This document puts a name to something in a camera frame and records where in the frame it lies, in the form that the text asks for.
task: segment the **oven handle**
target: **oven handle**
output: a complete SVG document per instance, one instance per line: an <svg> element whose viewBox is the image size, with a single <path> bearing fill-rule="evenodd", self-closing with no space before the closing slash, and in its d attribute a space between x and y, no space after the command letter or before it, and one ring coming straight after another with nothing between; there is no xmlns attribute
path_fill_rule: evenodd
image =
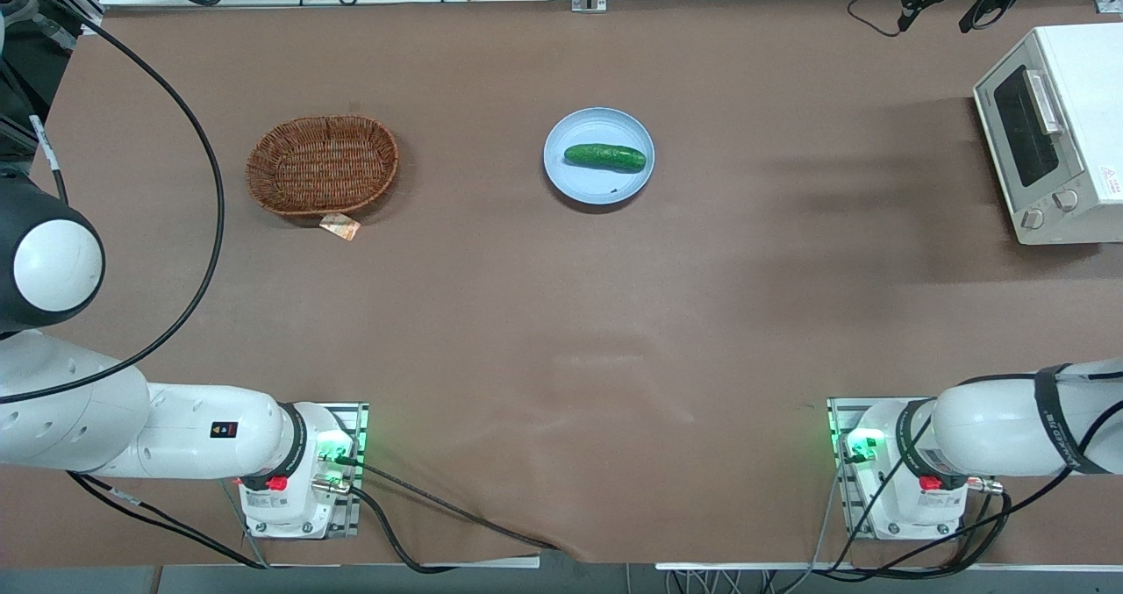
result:
<svg viewBox="0 0 1123 594"><path fill-rule="evenodd" d="M1026 90L1030 90L1030 99L1033 102L1033 111L1038 117L1038 126L1043 135L1059 135L1062 130L1060 119L1053 109L1052 99L1049 97L1049 86L1046 85L1046 73L1043 71L1024 71L1022 77L1025 79Z"/></svg>

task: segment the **black strap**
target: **black strap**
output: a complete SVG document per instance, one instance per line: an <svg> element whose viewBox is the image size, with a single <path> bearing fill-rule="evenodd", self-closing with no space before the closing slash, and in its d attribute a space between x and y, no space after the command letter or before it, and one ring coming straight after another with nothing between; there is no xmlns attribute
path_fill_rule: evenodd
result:
<svg viewBox="0 0 1123 594"><path fill-rule="evenodd" d="M256 476L241 477L241 484L249 491L265 491L265 482L270 478L291 476L300 465L301 458L304 457L304 447L308 445L308 429L304 427L304 418L301 417L293 403L277 403L277 406L281 406L281 410L284 410L292 419L292 447L289 448L289 455L275 469Z"/></svg>
<svg viewBox="0 0 1123 594"><path fill-rule="evenodd" d="M916 477L938 477L943 485L943 490L951 491L962 486L966 482L966 476L956 475L951 469L938 469L933 467L916 448L915 438L917 437L913 427L913 418L916 417L916 411L932 400L933 397L910 401L905 404L905 409L901 411L901 414L897 415L897 450L901 453L901 462L913 475Z"/></svg>
<svg viewBox="0 0 1123 594"><path fill-rule="evenodd" d="M1068 429L1068 421L1065 420L1065 412L1060 408L1060 392L1057 390L1057 374L1071 366L1070 363L1059 363L1057 366L1042 367L1033 376L1033 399L1038 403L1038 414L1041 417L1041 426L1046 429L1057 454L1060 455L1065 464L1078 474L1110 474L1099 465L1089 460L1077 445L1077 439L1072 438L1072 431Z"/></svg>

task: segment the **light blue plate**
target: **light blue plate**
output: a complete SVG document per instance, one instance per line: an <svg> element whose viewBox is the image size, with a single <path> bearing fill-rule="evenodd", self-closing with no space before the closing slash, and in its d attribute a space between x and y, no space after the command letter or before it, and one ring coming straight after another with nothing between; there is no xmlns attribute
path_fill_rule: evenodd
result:
<svg viewBox="0 0 1123 594"><path fill-rule="evenodd" d="M617 173L567 162L565 150L574 145L630 146L646 155L647 166L639 173ZM609 107L588 107L574 111L557 122L546 137L542 150L546 175L558 191L582 203L622 202L639 193L655 170L655 143L638 119Z"/></svg>

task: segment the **cucumber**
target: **cucumber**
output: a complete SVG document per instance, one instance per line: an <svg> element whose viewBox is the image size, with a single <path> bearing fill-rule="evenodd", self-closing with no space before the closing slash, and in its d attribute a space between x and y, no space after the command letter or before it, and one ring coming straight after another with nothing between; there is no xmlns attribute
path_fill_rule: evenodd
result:
<svg viewBox="0 0 1123 594"><path fill-rule="evenodd" d="M630 146L574 145L565 150L565 158L577 166L614 167L633 173L647 166L645 155Z"/></svg>

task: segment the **brown wicker basket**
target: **brown wicker basket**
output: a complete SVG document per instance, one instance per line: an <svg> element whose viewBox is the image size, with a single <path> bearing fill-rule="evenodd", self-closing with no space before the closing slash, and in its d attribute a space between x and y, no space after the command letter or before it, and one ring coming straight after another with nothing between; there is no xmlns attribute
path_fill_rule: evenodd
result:
<svg viewBox="0 0 1123 594"><path fill-rule="evenodd" d="M246 163L246 186L263 209L284 217L346 213L373 202L398 171L398 145L364 117L281 122Z"/></svg>

